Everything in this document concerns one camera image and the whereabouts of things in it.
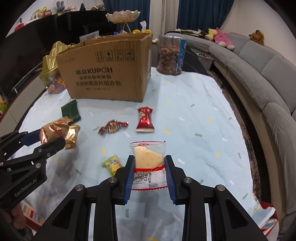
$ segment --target metal screw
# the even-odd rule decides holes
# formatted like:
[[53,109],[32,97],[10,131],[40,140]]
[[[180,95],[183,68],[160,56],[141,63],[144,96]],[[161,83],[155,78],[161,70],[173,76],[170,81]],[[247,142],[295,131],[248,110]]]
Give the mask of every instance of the metal screw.
[[192,179],[190,177],[185,177],[183,180],[186,183],[191,183],[192,182]]
[[109,179],[108,179],[108,182],[110,182],[110,183],[114,183],[114,182],[116,182],[117,181],[117,178],[116,177],[110,177]]
[[223,185],[218,185],[218,186],[217,186],[217,189],[218,189],[219,191],[224,191],[224,190],[225,190],[225,187],[224,187]]
[[81,185],[81,184],[78,184],[75,186],[76,191],[81,191],[82,189],[83,189],[83,185]]

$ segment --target human hand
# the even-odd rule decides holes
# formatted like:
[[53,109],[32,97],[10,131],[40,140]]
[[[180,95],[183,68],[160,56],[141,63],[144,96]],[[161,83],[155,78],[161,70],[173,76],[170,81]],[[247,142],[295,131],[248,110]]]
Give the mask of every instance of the human hand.
[[26,226],[26,218],[22,212],[22,207],[18,204],[10,213],[1,211],[8,223],[12,223],[16,229],[23,229]]

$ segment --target pink stuffed toy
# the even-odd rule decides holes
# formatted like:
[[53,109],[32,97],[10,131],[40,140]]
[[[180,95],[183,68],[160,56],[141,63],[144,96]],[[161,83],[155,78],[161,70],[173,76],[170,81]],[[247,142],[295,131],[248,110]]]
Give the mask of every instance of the pink stuffed toy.
[[234,46],[231,43],[231,41],[228,39],[228,34],[227,33],[222,33],[221,30],[219,30],[218,28],[215,29],[217,31],[217,35],[214,37],[215,43],[222,46],[222,47],[226,47],[229,50],[233,50]]

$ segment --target cardboard box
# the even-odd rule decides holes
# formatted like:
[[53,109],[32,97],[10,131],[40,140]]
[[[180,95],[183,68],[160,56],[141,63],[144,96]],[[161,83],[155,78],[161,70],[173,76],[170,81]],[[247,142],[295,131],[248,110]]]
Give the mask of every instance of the cardboard box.
[[72,98],[142,102],[151,73],[151,34],[86,40],[56,60]]

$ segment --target light blue tablecloth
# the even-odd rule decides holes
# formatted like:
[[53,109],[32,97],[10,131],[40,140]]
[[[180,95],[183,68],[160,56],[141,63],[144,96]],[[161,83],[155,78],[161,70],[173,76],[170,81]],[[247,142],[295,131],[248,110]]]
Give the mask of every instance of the light blue tablecloth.
[[[62,117],[61,106],[71,100],[67,91],[43,94],[30,109],[20,132],[34,131]],[[257,203],[242,132],[211,77],[186,72],[166,76],[152,68],[143,103],[97,99],[77,99],[77,103],[81,115],[77,124],[81,129],[76,149],[62,150],[50,157],[46,166],[48,180],[27,198],[42,217],[47,218],[75,185],[98,185],[108,178],[110,173],[101,166],[107,158],[117,154],[125,165],[132,154],[129,143],[150,140],[165,140],[166,154],[187,176],[207,186],[225,185],[258,225],[273,212],[255,210]],[[141,106],[153,107],[154,133],[135,132],[139,121],[137,108]],[[93,131],[111,119],[128,121],[129,126],[103,136]],[[23,147],[16,155],[29,154],[39,144]],[[167,188],[132,191],[126,206],[116,206],[116,217],[120,241],[182,237],[184,206],[172,204]]]

